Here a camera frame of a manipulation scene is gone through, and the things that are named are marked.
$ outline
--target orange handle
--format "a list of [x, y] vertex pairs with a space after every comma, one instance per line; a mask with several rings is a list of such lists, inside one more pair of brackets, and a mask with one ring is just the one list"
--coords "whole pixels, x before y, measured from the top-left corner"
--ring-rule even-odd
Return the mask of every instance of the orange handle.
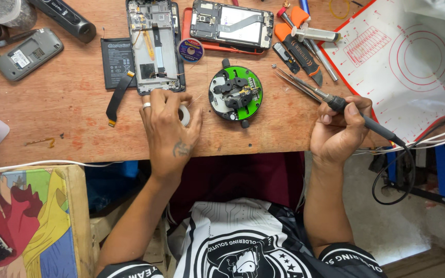
[[286, 23], [279, 23], [274, 26], [274, 34], [280, 41], [284, 41], [286, 36], [291, 34], [291, 28]]
[[291, 10], [291, 22], [300, 29], [300, 26], [310, 17], [304, 10], [300, 9], [298, 6], [294, 6]]

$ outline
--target black and white shirt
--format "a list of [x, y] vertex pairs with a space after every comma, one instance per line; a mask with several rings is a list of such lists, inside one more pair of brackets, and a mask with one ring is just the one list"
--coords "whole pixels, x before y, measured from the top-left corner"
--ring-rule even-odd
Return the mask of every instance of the black and white shirt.
[[[300, 222], [290, 209], [255, 199], [196, 202], [175, 278], [386, 277], [372, 255], [349, 243], [334, 243], [316, 259]], [[98, 277], [162, 274], [132, 261], [109, 265]]]

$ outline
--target tape roll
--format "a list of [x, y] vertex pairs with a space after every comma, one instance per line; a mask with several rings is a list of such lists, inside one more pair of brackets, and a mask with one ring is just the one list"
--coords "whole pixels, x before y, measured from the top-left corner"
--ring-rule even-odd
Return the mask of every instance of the tape roll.
[[181, 122], [182, 122], [182, 125], [184, 127], [186, 127], [189, 124], [189, 122], [190, 122], [189, 110], [183, 104], [180, 104], [178, 109], [181, 110], [181, 112], [183, 113], [183, 118], [181, 119]]
[[197, 39], [184, 39], [178, 43], [176, 49], [182, 59], [187, 62], [198, 62], [202, 59], [202, 56], [204, 56], [204, 47]]

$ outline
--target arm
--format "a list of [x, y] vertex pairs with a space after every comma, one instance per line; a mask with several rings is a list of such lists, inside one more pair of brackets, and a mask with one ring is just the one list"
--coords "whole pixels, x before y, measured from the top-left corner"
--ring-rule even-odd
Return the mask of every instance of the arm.
[[312, 174], [306, 195], [304, 223], [307, 236], [318, 257], [332, 243], [354, 244], [343, 204], [343, 167], [358, 149], [368, 129], [358, 110], [370, 116], [372, 101], [360, 96], [346, 98], [344, 114], [322, 103], [312, 131]]
[[154, 90], [142, 98], [151, 106], [140, 109], [149, 143], [152, 174], [126, 213], [120, 218], [102, 246], [96, 276], [107, 265], [141, 258], [152, 238], [169, 199], [181, 181], [182, 171], [202, 127], [202, 110], [198, 110], [190, 128], [178, 119], [181, 101], [190, 100], [186, 93]]

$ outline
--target person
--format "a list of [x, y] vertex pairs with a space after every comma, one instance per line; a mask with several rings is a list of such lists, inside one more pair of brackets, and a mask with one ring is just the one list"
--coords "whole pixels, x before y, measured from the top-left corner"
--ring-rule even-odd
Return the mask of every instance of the person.
[[[165, 90], [142, 98], [152, 174], [102, 246], [97, 277], [162, 276], [142, 257], [199, 140], [202, 110], [189, 128], [178, 119], [178, 106], [190, 99]], [[355, 246], [343, 205], [343, 166], [368, 133], [360, 111], [370, 116], [372, 109], [368, 98], [346, 102], [344, 114], [325, 103], [318, 109], [303, 218], [257, 199], [195, 202], [168, 238], [171, 253], [178, 254], [174, 277], [386, 277], [374, 257]]]

